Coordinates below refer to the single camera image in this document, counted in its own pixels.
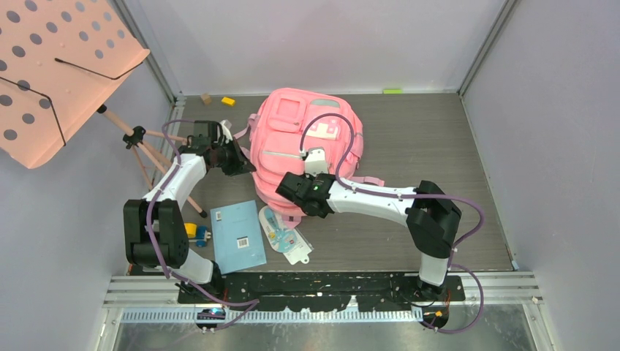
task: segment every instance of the yellow block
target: yellow block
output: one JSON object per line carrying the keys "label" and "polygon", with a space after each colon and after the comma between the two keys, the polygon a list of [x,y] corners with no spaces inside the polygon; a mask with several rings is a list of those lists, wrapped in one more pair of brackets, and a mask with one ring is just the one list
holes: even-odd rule
{"label": "yellow block", "polygon": [[235,106],[235,102],[236,101],[234,99],[231,99],[229,97],[223,97],[222,98],[222,104],[228,105],[230,107]]}
{"label": "yellow block", "polygon": [[187,232],[187,237],[190,239],[196,238],[196,232],[198,231],[198,226],[194,223],[186,223],[185,231]]}

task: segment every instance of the blue folder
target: blue folder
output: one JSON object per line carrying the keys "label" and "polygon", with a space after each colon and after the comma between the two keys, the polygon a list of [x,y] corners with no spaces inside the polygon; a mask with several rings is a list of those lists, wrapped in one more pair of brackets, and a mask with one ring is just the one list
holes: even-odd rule
{"label": "blue folder", "polygon": [[222,274],[267,263],[256,201],[211,210],[215,262]]}

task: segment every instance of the pink perforated panel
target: pink perforated panel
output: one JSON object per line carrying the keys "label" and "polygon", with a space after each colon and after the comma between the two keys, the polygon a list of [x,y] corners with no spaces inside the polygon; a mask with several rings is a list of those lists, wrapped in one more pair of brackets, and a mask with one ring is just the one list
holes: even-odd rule
{"label": "pink perforated panel", "polygon": [[[0,77],[47,94],[66,140],[128,75],[110,80],[55,58],[116,77],[148,54],[106,0],[0,1]],[[49,101],[0,80],[0,147],[35,168],[63,144]]]}

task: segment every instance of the tripod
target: tripod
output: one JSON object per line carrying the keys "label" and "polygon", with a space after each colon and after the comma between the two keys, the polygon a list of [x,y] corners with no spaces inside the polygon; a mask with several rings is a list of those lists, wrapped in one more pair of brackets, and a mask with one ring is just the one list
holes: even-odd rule
{"label": "tripod", "polygon": [[[140,159],[140,155],[138,155],[138,150],[141,150],[148,159],[153,162],[155,167],[162,174],[166,174],[168,169],[172,166],[172,162],[166,158],[161,152],[157,151],[148,141],[143,140],[144,135],[151,135],[154,137],[164,137],[164,134],[161,132],[155,132],[152,130],[147,130],[142,128],[141,126],[137,126],[135,128],[131,128],[127,123],[125,123],[116,113],[110,111],[107,106],[101,105],[99,109],[97,109],[98,113],[101,113],[105,118],[109,119],[112,123],[114,123],[118,128],[120,128],[125,135],[123,136],[123,141],[127,143],[127,149],[131,149],[134,154],[138,166],[142,171],[142,176],[148,185],[148,189],[153,189],[153,182],[149,179],[148,174],[146,172],[146,168]],[[184,137],[177,137],[173,135],[168,135],[168,137],[174,141],[179,141],[184,143],[186,140]],[[202,218],[207,218],[207,212],[203,210],[191,197],[187,197],[187,202],[200,214]]]}

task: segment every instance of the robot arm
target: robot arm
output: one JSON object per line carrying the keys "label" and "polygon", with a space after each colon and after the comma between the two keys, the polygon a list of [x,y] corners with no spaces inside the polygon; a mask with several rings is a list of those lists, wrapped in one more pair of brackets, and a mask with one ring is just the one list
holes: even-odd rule
{"label": "robot arm", "polygon": [[[287,173],[276,192],[309,216],[325,218],[328,214],[353,212],[389,219],[405,226],[415,246],[422,252],[418,289],[425,298],[436,300],[443,291],[461,210],[450,200],[399,198],[402,195],[443,194],[430,181],[422,181],[417,188],[400,189],[345,182],[351,189],[342,186],[333,174]],[[357,189],[396,197],[369,195]]]}
{"label": "robot arm", "polygon": [[210,283],[219,275],[217,265],[189,248],[181,208],[198,181],[211,168],[221,168],[227,176],[256,169],[243,155],[230,131],[214,121],[196,121],[194,135],[181,146],[181,163],[175,158],[162,180],[143,198],[129,200],[123,208],[125,252],[135,265],[158,267],[159,261],[146,229],[146,213],[155,194],[151,223],[167,266],[199,284]]}

